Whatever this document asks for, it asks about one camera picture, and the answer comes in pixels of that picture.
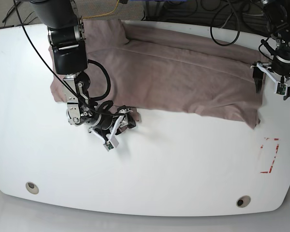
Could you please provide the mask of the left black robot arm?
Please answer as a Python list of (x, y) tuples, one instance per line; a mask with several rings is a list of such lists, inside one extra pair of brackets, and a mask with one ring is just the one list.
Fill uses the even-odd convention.
[(263, 76), (267, 75), (275, 84), (274, 93), (290, 97), (290, 0), (261, 0), (263, 13), (267, 19), (269, 36), (262, 39), (269, 54), (268, 63), (253, 63), (253, 79), (256, 92), (260, 93)]

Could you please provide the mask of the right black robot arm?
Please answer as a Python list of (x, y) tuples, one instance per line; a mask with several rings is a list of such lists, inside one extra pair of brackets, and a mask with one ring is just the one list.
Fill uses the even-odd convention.
[[(98, 62), (87, 58), (84, 23), (73, 0), (32, 0), (31, 5), (40, 21), (47, 26), (48, 40), (53, 53), (54, 74), (63, 75), (63, 93), (67, 102), (68, 122), (75, 126), (89, 124), (88, 131), (102, 140), (107, 150), (119, 142), (116, 135), (122, 128), (136, 126), (130, 108), (121, 106), (111, 113), (112, 101), (105, 98), (111, 90), (111, 79)], [(90, 78), (85, 73), (89, 64), (101, 69), (106, 78), (106, 91), (90, 97)]]

